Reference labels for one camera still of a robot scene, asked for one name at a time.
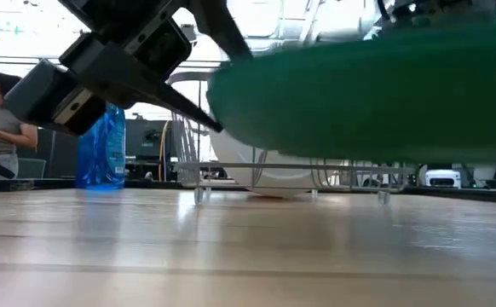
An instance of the robotic arm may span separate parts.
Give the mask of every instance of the robotic arm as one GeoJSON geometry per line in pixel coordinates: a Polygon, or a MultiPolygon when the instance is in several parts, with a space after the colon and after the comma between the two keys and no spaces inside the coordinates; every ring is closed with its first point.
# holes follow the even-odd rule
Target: robotic arm
{"type": "Polygon", "coordinates": [[[6,95],[6,106],[17,118],[82,135],[104,113],[106,101],[124,109],[140,101],[222,129],[165,81],[191,53],[191,44],[172,20],[180,7],[193,13],[199,30],[232,62],[252,58],[226,0],[59,1],[91,32],[61,55],[67,70],[40,61],[6,95]]]}

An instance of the woman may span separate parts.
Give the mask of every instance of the woman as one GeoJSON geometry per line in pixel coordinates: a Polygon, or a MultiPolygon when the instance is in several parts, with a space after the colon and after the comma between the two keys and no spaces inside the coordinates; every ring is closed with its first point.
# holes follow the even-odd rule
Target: woman
{"type": "Polygon", "coordinates": [[[11,170],[15,176],[19,172],[18,146],[36,149],[37,128],[20,122],[3,106],[3,97],[8,94],[20,77],[0,73],[0,165],[11,170]]]}

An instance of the white plate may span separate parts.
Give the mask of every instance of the white plate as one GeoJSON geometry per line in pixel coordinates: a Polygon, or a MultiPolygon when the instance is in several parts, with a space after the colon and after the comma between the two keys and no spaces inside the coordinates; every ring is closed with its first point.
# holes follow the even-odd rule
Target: white plate
{"type": "MultiPolygon", "coordinates": [[[[216,157],[222,163],[252,162],[252,147],[233,139],[225,131],[219,134],[212,131],[211,144],[216,157]]],[[[261,149],[257,149],[256,157],[259,157],[262,152],[261,149]]],[[[309,160],[286,157],[277,152],[268,152],[264,163],[309,164],[309,160]]],[[[226,168],[225,171],[240,185],[251,185],[252,169],[226,168]]],[[[313,173],[314,179],[316,179],[317,171],[265,169],[257,186],[269,188],[254,188],[252,191],[266,196],[292,197],[296,194],[305,193],[314,187],[313,173]]]]}

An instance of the wire dish rack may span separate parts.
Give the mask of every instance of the wire dish rack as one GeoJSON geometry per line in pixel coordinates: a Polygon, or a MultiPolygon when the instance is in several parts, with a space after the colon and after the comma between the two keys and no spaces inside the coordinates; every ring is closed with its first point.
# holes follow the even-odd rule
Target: wire dish rack
{"type": "MultiPolygon", "coordinates": [[[[169,79],[170,84],[184,81],[199,81],[199,107],[203,98],[200,83],[210,78],[210,72],[179,72],[169,79]]],[[[176,113],[170,122],[172,137],[176,146],[178,161],[174,168],[178,174],[178,182],[187,188],[194,188],[195,203],[208,200],[213,188],[295,188],[311,190],[314,197],[318,191],[366,191],[374,192],[379,203],[389,203],[390,194],[398,193],[406,187],[408,175],[414,168],[402,163],[376,164],[368,161],[307,159],[305,164],[267,163],[268,151],[253,148],[249,163],[207,162],[200,158],[201,135],[208,133],[200,124],[186,119],[176,113]],[[206,179],[202,170],[211,168],[246,168],[251,170],[249,185],[240,185],[224,181],[206,179]],[[312,177],[310,187],[269,187],[262,185],[260,179],[265,169],[301,169],[309,170],[312,177]]]]}

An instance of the table surface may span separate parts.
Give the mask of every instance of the table surface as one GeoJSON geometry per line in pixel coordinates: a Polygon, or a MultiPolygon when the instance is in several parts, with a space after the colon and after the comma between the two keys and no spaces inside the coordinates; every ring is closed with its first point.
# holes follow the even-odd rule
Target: table surface
{"type": "Polygon", "coordinates": [[[496,203],[0,193],[0,306],[496,306],[496,203]]]}

